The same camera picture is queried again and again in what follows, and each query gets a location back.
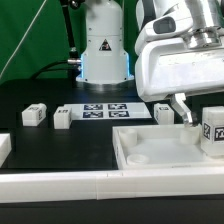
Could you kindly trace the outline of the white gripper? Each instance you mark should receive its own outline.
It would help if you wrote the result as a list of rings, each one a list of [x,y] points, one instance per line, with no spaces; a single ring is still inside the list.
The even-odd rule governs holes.
[[[163,16],[146,23],[135,43],[135,80],[139,97],[164,100],[186,127],[198,125],[184,103],[186,95],[224,90],[224,20],[196,28],[192,17]]]

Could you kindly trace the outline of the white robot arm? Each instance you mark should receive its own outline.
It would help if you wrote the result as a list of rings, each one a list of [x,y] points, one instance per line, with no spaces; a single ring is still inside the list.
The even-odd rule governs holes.
[[[77,81],[102,88],[129,80],[145,102],[169,99],[183,122],[189,95],[224,91],[224,0],[137,0],[135,74],[128,74],[122,10],[114,0],[83,0],[87,47]]]

